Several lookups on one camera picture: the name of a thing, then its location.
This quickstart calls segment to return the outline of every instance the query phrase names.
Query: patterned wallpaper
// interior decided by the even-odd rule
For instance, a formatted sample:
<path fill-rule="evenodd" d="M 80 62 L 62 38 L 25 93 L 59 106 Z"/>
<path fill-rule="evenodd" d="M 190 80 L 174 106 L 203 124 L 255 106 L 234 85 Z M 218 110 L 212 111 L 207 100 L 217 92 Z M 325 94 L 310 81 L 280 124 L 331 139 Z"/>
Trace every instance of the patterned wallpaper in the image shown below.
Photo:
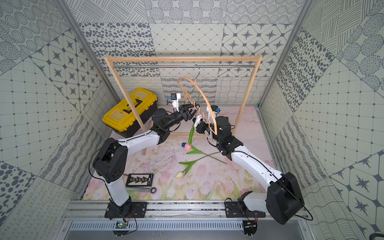
<path fill-rule="evenodd" d="M 258 78 L 247 101 L 256 105 L 265 90 L 301 11 L 304 0 L 66 0 L 100 64 L 111 56 L 257 56 Z M 124 65 L 233 65 L 201 68 L 198 81 L 209 88 L 210 102 L 239 105 L 244 91 L 239 78 L 250 77 L 254 62 L 115 63 Z M 196 68 L 119 69 L 124 81 L 137 82 L 166 104 L 174 79 L 195 77 Z"/>
<path fill-rule="evenodd" d="M 0 239 L 51 239 L 116 102 L 52 0 L 1 1 L 0 86 Z"/>
<path fill-rule="evenodd" d="M 384 4 L 316 0 L 262 114 L 318 239 L 384 232 Z"/>

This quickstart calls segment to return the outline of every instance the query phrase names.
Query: wooden clothes rack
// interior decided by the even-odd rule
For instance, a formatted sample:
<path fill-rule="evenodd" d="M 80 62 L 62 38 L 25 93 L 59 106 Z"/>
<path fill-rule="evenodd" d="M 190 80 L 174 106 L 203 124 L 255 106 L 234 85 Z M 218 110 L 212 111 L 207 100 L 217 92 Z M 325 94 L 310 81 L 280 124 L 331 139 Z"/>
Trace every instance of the wooden clothes rack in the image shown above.
<path fill-rule="evenodd" d="M 124 68 L 126 66 L 114 66 L 114 62 L 197 62 L 197 61 L 239 61 L 239 62 L 246 62 L 246 61 L 254 61 L 255 65 L 240 65 L 240 67 L 253 67 L 252 74 L 249 78 L 249 82 L 247 85 L 247 89 L 245 90 L 245 94 L 243 97 L 243 101 L 241 103 L 239 112 L 237 113 L 236 122 L 235 122 L 235 128 L 232 131 L 232 134 L 234 135 L 237 129 L 237 126 L 240 121 L 241 114 L 243 113 L 245 104 L 247 102 L 249 93 L 251 92 L 253 82 L 255 80 L 257 70 L 259 69 L 260 62 L 262 60 L 262 57 L 260 55 L 255 57 L 110 57 L 109 55 L 104 56 L 105 62 L 107 63 L 109 70 L 111 71 L 113 77 L 115 78 L 122 94 L 124 95 L 125 99 L 128 102 L 128 105 L 130 106 L 136 120 L 138 121 L 141 129 L 143 132 L 146 132 L 147 129 L 144 126 L 144 123 L 142 122 L 139 113 L 137 112 L 132 99 L 129 97 L 129 93 L 127 92 L 127 89 L 125 88 L 120 75 L 118 74 L 116 68 Z M 148 66 L 129 66 L 130 68 L 144 68 Z M 152 66 L 152 68 L 161 68 L 162 66 Z M 189 136 L 188 132 L 174 132 L 172 133 L 173 136 Z M 195 134 L 197 136 L 205 136 L 205 134 Z"/>

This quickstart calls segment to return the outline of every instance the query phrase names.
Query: wrench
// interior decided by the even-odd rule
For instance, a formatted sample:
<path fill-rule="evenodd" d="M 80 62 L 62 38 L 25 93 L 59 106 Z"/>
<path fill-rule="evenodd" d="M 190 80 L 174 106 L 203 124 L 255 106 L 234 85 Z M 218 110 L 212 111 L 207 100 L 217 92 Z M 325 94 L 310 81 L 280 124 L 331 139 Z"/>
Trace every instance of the wrench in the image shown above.
<path fill-rule="evenodd" d="M 139 192 L 149 192 L 150 194 L 155 194 L 157 192 L 156 187 L 125 187 L 128 191 L 139 191 Z"/>

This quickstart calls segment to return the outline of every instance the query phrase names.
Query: toolbox lid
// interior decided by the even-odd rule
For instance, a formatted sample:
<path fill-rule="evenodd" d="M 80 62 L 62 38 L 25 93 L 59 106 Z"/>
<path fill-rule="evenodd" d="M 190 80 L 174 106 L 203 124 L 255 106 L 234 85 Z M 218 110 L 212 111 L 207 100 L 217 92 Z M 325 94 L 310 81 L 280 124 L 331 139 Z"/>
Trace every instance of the toolbox lid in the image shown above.
<path fill-rule="evenodd" d="M 145 110 L 148 110 L 148 108 L 153 105 L 155 101 L 157 101 L 156 94 L 145 90 L 144 88 L 137 88 L 129 95 L 129 97 L 132 99 L 139 115 L 141 115 Z M 136 118 L 131 108 L 128 106 L 126 99 L 119 102 L 103 117 L 103 122 L 106 125 L 118 130 L 119 132 L 127 130 L 127 128 L 131 126 L 134 121 L 136 121 Z"/>

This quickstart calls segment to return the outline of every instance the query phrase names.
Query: pink floral mat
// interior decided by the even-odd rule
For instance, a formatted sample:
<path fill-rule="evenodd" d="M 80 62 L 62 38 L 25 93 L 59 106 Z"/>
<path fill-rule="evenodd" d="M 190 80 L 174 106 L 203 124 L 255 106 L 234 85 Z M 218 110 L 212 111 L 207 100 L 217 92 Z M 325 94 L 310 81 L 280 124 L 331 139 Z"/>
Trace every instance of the pink floral mat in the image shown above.
<path fill-rule="evenodd" d="M 219 116 L 227 116 L 230 123 L 234 124 L 238 110 L 239 107 L 222 107 Z M 192 121 L 183 121 L 177 132 L 189 132 L 191 126 Z M 245 107 L 235 136 L 253 154 L 275 167 L 254 107 Z M 111 137 L 123 138 L 114 132 Z M 156 194 L 128 191 L 133 200 L 223 200 L 227 197 L 237 199 L 248 190 L 265 192 L 244 168 L 220 153 L 213 156 L 227 164 L 205 157 L 194 164 L 183 178 L 176 179 L 176 174 L 186 167 L 179 162 L 193 161 L 203 156 L 186 154 L 181 144 L 187 140 L 188 137 L 172 137 L 171 133 L 163 144 L 147 148 L 146 155 L 140 151 L 127 159 L 124 173 L 153 173 L 153 186 L 157 188 Z M 194 137 L 192 145 L 206 154 L 218 151 L 204 137 Z M 83 199 L 108 200 L 109 194 L 101 180 L 92 179 Z"/>

